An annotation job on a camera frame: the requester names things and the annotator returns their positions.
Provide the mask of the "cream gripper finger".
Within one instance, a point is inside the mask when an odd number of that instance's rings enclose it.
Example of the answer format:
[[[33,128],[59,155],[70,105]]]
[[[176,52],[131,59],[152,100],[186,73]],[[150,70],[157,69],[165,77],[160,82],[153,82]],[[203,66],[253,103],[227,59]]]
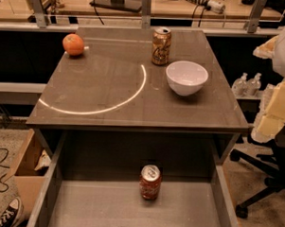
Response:
[[[274,36],[268,42],[257,46],[256,49],[253,51],[253,55],[259,58],[271,59],[273,56],[273,52],[275,50],[275,44],[278,36]]]
[[[267,143],[271,139],[275,139],[284,126],[285,79],[278,85],[268,84],[263,91],[251,138],[257,142]]]

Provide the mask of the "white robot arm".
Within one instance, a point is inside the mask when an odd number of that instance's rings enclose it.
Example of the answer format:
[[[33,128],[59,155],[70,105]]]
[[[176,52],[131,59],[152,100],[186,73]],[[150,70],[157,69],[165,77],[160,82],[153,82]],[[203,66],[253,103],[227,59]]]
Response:
[[[283,77],[276,86],[268,85],[264,90],[251,132],[253,140],[267,143],[285,126],[285,27],[273,39],[257,47],[253,54],[271,59],[274,71]]]

